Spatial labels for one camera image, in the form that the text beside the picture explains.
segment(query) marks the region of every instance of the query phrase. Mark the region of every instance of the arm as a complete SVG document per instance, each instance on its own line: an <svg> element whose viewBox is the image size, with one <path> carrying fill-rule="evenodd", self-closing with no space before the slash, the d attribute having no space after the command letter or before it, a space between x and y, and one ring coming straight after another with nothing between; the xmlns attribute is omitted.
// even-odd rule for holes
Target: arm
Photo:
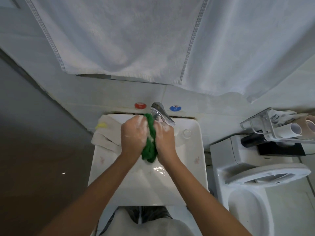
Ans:
<svg viewBox="0 0 315 236"><path fill-rule="evenodd" d="M203 236L250 236L251 234L191 174L175 151L174 130L154 123L158 159L186 202Z"/></svg>
<svg viewBox="0 0 315 236"><path fill-rule="evenodd" d="M55 217L40 236L89 236L107 203L139 158L147 139L146 118L135 116L121 127L122 153L75 202Z"/></svg>

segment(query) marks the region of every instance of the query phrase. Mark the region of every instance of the hand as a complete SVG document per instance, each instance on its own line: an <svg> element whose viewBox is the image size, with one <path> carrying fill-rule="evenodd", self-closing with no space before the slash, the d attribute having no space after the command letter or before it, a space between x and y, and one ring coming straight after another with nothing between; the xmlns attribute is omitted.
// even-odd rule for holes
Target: hand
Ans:
<svg viewBox="0 0 315 236"><path fill-rule="evenodd" d="M179 160L175 150L174 128L164 122L154 121L156 131L155 144L158 151L158 160L164 166L174 160Z"/></svg>
<svg viewBox="0 0 315 236"><path fill-rule="evenodd" d="M148 121L136 115L121 125L121 156L132 165L136 163L147 143Z"/></svg>

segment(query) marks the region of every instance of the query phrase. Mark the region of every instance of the metal rack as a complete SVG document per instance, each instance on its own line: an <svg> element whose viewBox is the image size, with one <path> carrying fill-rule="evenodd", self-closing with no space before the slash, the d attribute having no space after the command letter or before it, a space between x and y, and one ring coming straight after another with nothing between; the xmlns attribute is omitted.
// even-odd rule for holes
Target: metal rack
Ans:
<svg viewBox="0 0 315 236"><path fill-rule="evenodd" d="M258 134L263 134L265 139L270 142L286 142L286 143L306 143L306 144L315 144L315 140L306 140L306 139L297 139L297 138L280 138L275 135L273 124L269 117L269 111L272 110L272 108L267 108L260 113L250 117L249 119L246 119L245 121L241 122L241 127L243 130L247 130L244 127L244 124L249 122L250 127L252 128L253 132ZM253 120L258 120L261 122L262 130L256 131L254 129Z"/></svg>

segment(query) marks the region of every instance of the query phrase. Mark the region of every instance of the black object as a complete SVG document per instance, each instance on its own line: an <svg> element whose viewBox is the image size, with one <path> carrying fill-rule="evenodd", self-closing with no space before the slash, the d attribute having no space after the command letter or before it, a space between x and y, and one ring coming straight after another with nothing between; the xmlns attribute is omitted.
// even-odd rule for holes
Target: black object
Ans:
<svg viewBox="0 0 315 236"><path fill-rule="evenodd" d="M285 145L285 143L268 142L257 146L260 155L264 156L305 156L301 143Z"/></svg>
<svg viewBox="0 0 315 236"><path fill-rule="evenodd" d="M241 139L241 144L248 148L259 144L268 143L263 134L253 133Z"/></svg>

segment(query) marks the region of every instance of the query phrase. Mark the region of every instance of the sink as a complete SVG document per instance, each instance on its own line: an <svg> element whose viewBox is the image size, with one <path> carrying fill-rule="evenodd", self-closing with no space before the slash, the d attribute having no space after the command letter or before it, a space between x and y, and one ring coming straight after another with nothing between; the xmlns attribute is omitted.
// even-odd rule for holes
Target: sink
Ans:
<svg viewBox="0 0 315 236"><path fill-rule="evenodd" d="M109 114L109 116L124 123L134 115ZM207 189L206 165L198 122L185 118L172 118L172 120L176 124L174 127L177 143L176 152L180 160ZM104 172L116 158L117 155L114 152L95 146L89 184ZM148 163L139 158L116 190L109 205L152 206L186 205L186 203L158 159L154 163Z"/></svg>
<svg viewBox="0 0 315 236"><path fill-rule="evenodd" d="M245 189L234 190L228 199L228 209L255 236L268 235L267 211L259 195Z"/></svg>

